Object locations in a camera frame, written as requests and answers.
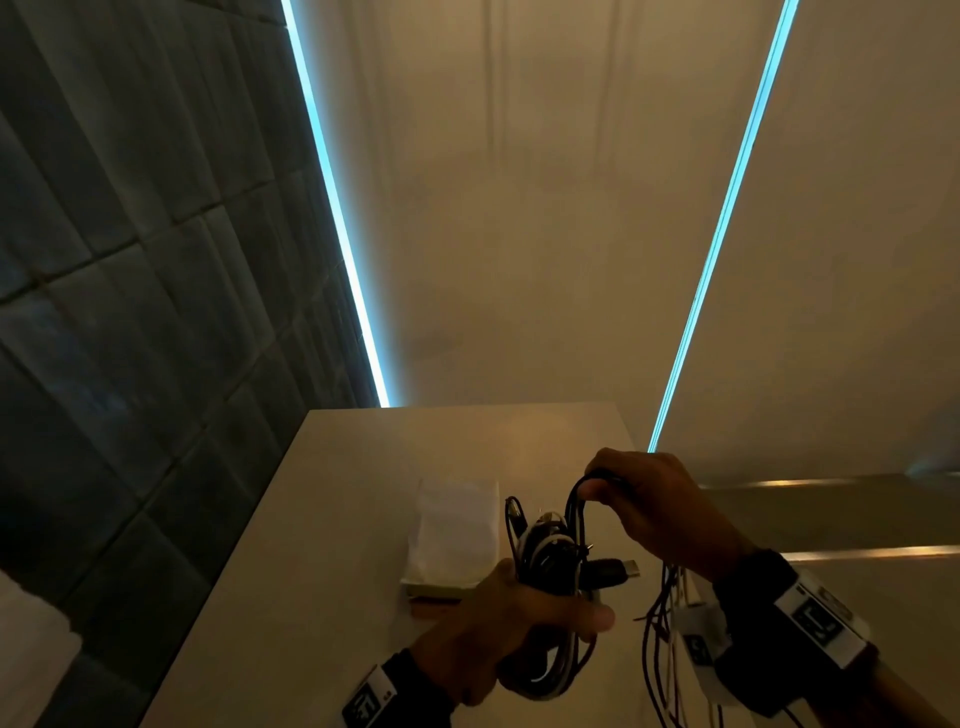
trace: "table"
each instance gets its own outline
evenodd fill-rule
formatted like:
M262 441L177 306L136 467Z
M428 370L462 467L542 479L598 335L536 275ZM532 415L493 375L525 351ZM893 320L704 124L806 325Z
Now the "table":
M496 478L528 515L560 511L602 447L634 447L610 403L310 412L142 728L331 725L371 665L428 626L399 587L420 479ZM618 621L588 667L557 700L497 687L454 725L655 724L632 619L659 590L660 562L600 505L587 509L587 533L595 557L641 569L605 592Z

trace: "thin wire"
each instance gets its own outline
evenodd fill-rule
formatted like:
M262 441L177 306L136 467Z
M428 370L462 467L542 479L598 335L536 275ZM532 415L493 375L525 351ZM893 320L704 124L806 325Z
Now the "thin wire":
M800 719L793 715L793 711L791 711L789 708L784 708L783 712L786 713L786 716L793 721L794 725L796 725L798 728L804 728L804 725L800 722Z

